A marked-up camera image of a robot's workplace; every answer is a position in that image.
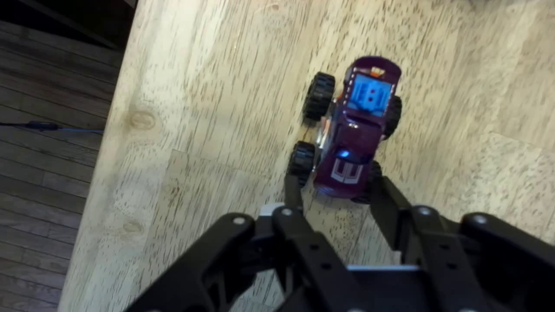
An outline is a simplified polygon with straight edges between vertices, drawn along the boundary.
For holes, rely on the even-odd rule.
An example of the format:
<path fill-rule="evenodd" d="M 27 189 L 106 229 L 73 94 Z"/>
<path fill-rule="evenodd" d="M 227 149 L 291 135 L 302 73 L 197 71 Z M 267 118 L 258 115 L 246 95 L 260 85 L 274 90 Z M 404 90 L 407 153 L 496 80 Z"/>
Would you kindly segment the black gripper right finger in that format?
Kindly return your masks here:
<path fill-rule="evenodd" d="M 371 184 L 371 215 L 393 251 L 402 255 L 419 253 L 414 210 L 388 177 Z"/>

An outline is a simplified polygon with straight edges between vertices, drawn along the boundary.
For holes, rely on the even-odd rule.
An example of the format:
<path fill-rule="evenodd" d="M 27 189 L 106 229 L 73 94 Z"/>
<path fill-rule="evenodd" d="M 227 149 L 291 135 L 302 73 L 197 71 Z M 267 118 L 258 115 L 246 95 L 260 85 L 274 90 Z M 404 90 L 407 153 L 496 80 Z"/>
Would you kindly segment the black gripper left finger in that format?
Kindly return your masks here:
<path fill-rule="evenodd" d="M 302 187 L 296 175 L 284 177 L 284 205 L 295 212 L 303 212 Z"/>

